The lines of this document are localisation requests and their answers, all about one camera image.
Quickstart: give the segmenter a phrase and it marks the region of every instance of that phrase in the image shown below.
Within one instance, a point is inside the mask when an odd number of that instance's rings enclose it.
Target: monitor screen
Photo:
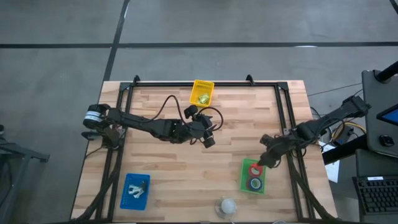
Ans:
[[[377,118],[390,124],[398,125],[398,105],[379,113]]]

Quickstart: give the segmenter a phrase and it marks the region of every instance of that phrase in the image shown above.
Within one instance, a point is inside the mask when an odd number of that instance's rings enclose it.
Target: blue tray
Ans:
[[[139,197],[134,198],[133,195],[129,195],[129,185],[134,184],[140,186],[142,181],[147,182],[147,190]],[[150,184],[150,175],[147,174],[127,174],[126,180],[124,181],[122,199],[120,201],[120,208],[133,209],[133,210],[145,210],[148,201]]]

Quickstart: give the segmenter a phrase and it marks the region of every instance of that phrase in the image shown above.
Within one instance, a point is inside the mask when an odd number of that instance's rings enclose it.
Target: gray floor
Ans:
[[[111,43],[123,0],[0,1],[0,44]],[[395,41],[388,0],[137,0],[121,42]],[[68,220],[87,142],[82,117],[98,100],[110,49],[0,49],[0,123],[9,141],[50,153],[34,161],[19,194],[16,223]],[[111,80],[305,80],[308,94],[361,82],[398,47],[119,49]],[[321,114],[361,85],[310,96]],[[358,219],[353,158],[332,184],[339,216]]]

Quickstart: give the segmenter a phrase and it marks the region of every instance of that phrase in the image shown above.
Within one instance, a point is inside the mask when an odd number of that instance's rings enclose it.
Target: green basket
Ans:
[[[261,182],[262,182],[262,187],[260,190],[258,191],[252,191],[247,187],[247,182],[248,180],[251,178],[251,176],[249,175],[249,167],[253,164],[253,163],[257,163],[258,161],[255,159],[243,159],[242,161],[242,169],[241,169],[241,191],[244,192],[249,192],[249,193],[254,193],[254,194],[261,194],[263,195],[266,192],[266,167],[262,166],[263,170],[262,170],[262,174],[258,177],[260,178]]]

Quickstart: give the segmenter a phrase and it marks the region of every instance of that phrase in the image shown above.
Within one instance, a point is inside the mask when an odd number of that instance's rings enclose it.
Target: yellow basket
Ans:
[[[203,81],[203,80],[195,80],[192,87],[191,97],[189,98],[189,102],[193,105],[201,106],[201,107],[208,107],[211,103],[211,96],[213,94],[214,83]],[[207,93],[209,95],[209,100],[206,104],[197,103],[199,96],[204,95]]]

